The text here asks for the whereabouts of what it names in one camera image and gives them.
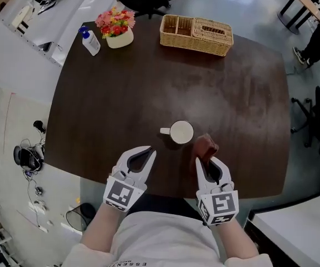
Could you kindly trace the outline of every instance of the mug handle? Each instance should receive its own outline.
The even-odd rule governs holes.
[[[170,134],[170,128],[169,127],[162,127],[160,128],[160,133],[164,135],[169,135]]]

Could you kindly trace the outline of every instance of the red flower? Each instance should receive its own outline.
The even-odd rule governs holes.
[[[126,26],[121,26],[121,33],[127,32],[127,27]]]
[[[113,32],[114,32],[114,35],[116,35],[116,36],[118,36],[118,35],[121,34],[121,28],[120,28],[119,25],[113,26],[112,30],[113,30]]]
[[[101,32],[102,34],[110,33],[110,27],[109,26],[102,27]]]

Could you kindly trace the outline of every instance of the blue pump cap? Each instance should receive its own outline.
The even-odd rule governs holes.
[[[89,28],[82,26],[78,31],[82,33],[83,38],[89,38],[90,34],[88,33]]]

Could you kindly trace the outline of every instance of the wicker basket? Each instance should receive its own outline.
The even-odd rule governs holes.
[[[227,55],[234,44],[232,28],[228,24],[175,15],[164,15],[160,27],[163,46]]]

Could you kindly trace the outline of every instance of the white t-shirt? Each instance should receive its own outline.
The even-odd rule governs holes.
[[[127,216],[110,253],[74,246],[62,267],[272,267],[267,254],[220,262],[210,229],[189,217],[142,211]]]

